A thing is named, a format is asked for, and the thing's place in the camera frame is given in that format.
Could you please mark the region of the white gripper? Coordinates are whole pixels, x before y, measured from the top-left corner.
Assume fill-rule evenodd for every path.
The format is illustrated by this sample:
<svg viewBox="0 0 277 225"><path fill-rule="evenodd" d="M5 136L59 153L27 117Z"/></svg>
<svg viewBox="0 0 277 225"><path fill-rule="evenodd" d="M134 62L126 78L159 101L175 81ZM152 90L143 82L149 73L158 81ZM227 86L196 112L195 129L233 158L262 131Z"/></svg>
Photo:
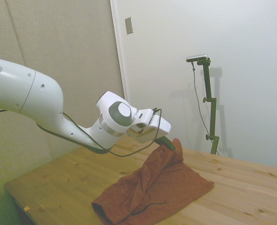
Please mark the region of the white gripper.
<svg viewBox="0 0 277 225"><path fill-rule="evenodd" d="M175 146L166 136L171 131L171 125L160 116L138 118L129 128L129 136L139 143L146 143L156 139L155 143L164 145L170 150L175 150Z"/></svg>

